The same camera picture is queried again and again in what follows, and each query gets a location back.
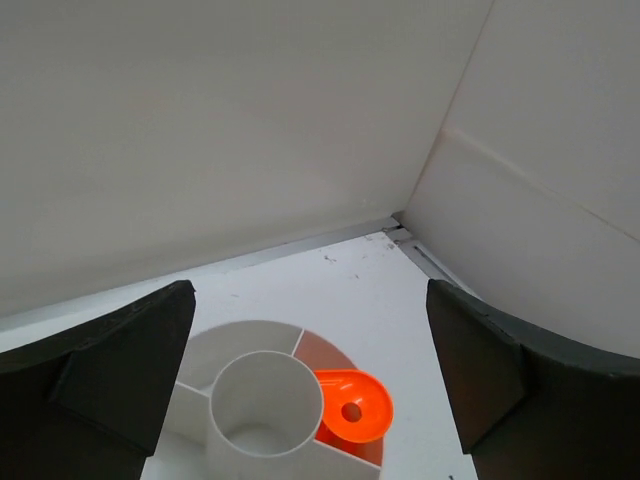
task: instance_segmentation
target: white cylinder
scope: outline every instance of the white cylinder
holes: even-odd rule
[[[224,367],[213,383],[207,464],[215,480],[299,480],[322,421],[313,372],[279,352],[252,352]]]

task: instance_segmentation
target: orange object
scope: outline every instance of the orange object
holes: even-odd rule
[[[393,402],[376,378],[360,370],[316,370],[324,395],[316,438],[352,453],[350,444],[382,438],[393,421]]]

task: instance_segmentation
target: white wall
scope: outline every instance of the white wall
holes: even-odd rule
[[[0,314],[402,209],[490,0],[9,0]]]
[[[471,288],[640,356],[640,2],[496,0],[405,224]]]

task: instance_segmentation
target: white tabletop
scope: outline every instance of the white tabletop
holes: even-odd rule
[[[325,337],[381,380],[395,411],[385,437],[384,480],[477,478],[471,458],[461,453],[431,338],[428,277],[384,233],[231,271],[215,264],[199,267],[15,315],[0,321],[0,351],[95,318],[182,278],[196,289],[192,335],[238,320],[291,323]],[[183,476],[198,454],[195,446],[168,435],[157,453],[164,457],[148,460],[143,478]]]

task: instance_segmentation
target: white round container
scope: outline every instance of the white round container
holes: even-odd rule
[[[314,373],[280,352],[242,355],[213,383],[207,465],[215,480],[299,480],[322,421]]]

